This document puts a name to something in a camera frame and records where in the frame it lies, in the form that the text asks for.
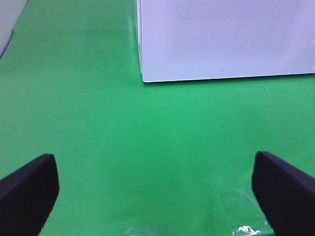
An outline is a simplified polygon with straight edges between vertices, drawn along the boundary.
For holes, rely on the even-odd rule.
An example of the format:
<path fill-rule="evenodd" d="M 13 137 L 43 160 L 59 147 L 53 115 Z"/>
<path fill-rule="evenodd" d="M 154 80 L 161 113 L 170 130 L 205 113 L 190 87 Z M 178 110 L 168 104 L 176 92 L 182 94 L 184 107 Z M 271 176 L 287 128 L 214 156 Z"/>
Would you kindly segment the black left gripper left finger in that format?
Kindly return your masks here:
<path fill-rule="evenodd" d="M 37 236 L 59 194 L 53 154 L 43 154 L 0 180 L 0 234 Z"/>

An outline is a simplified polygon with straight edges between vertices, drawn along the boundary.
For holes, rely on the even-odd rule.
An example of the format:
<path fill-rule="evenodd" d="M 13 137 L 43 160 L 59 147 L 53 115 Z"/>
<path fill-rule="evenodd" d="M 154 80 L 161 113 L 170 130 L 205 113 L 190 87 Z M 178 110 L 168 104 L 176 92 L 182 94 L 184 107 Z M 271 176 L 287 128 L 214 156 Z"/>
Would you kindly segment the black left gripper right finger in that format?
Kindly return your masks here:
<path fill-rule="evenodd" d="M 255 155 L 252 191 L 277 236 L 315 234 L 315 179 L 276 155 Z"/>

